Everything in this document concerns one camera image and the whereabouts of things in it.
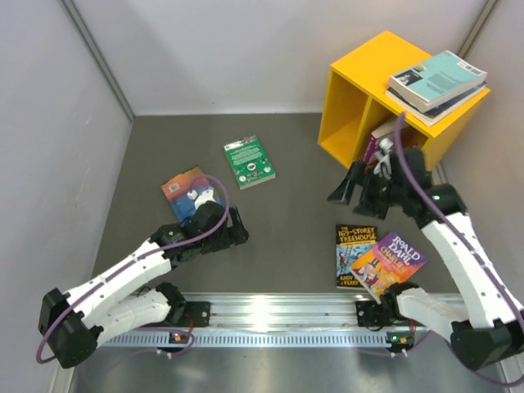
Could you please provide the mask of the light teal paperback book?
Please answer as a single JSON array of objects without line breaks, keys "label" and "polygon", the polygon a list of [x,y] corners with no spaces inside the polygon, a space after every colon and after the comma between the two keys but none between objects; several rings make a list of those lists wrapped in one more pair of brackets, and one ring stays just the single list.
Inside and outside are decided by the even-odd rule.
[{"label": "light teal paperback book", "polygon": [[426,113],[464,93],[482,87],[487,72],[450,51],[393,74],[388,93],[402,98],[421,113]]}]

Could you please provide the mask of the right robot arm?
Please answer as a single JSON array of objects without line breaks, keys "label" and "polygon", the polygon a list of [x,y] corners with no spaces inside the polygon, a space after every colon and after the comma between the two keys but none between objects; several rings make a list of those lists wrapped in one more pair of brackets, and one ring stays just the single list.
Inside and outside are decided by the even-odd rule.
[{"label": "right robot arm", "polygon": [[354,161],[328,200],[349,204],[360,186],[356,214],[384,219],[392,206],[400,206],[439,253],[467,310],[462,313],[401,279],[377,296],[384,319],[395,325],[406,319],[422,323],[446,339],[472,371],[521,354],[523,307],[486,256],[455,188],[433,185],[425,156],[415,147],[387,154],[386,167],[384,174]]}]

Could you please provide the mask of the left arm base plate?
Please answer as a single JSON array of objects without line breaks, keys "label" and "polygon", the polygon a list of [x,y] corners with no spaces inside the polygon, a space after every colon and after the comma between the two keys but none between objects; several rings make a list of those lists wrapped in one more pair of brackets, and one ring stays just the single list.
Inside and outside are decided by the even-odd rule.
[{"label": "left arm base plate", "polygon": [[158,323],[149,323],[146,328],[206,328],[210,325],[209,301],[188,301],[180,318],[173,318]]}]

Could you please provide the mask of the dark blue 1984 book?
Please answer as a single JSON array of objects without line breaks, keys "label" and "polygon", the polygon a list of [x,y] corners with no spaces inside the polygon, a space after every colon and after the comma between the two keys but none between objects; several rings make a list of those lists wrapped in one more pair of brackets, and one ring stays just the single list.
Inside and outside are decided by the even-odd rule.
[{"label": "dark blue 1984 book", "polygon": [[448,100],[432,108],[426,113],[422,113],[417,110],[413,105],[409,104],[406,100],[402,98],[397,92],[392,88],[386,90],[386,96],[392,99],[394,102],[402,106],[406,112],[413,115],[418,120],[422,121],[425,125],[431,127],[444,119],[452,111],[456,110],[459,106],[469,101],[471,98],[475,97],[477,94],[482,92],[486,88],[486,82],[479,84],[464,93],[459,94],[458,96]]}]

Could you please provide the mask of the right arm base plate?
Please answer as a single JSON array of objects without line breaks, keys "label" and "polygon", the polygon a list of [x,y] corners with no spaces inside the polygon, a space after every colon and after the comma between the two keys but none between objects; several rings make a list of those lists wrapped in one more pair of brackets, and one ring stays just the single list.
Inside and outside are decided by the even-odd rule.
[{"label": "right arm base plate", "polygon": [[408,327],[407,319],[396,319],[391,317],[374,300],[359,300],[355,302],[357,324],[361,328],[367,328],[373,332],[388,327]]}]

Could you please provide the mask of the purple paperback book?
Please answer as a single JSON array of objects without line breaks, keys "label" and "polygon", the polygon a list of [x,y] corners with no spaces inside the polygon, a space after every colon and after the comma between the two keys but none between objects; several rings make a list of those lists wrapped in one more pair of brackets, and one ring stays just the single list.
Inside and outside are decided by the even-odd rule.
[{"label": "purple paperback book", "polygon": [[365,163],[369,163],[373,157],[374,152],[377,147],[380,145],[380,142],[384,138],[392,139],[394,137],[395,128],[396,128],[397,119],[390,118],[381,125],[377,126],[370,134],[367,145],[364,149],[364,155],[362,160]]}]

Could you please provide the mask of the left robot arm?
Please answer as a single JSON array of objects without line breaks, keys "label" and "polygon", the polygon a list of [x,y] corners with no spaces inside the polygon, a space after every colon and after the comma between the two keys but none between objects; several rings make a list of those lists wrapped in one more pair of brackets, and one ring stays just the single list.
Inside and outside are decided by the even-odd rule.
[{"label": "left robot arm", "polygon": [[159,227],[138,249],[103,273],[68,291],[57,288],[42,299],[38,331],[44,347],[64,369],[75,368],[110,339],[136,328],[174,328],[187,302],[176,286],[163,282],[135,291],[181,264],[246,243],[250,234],[236,207],[207,201],[180,224]]}]

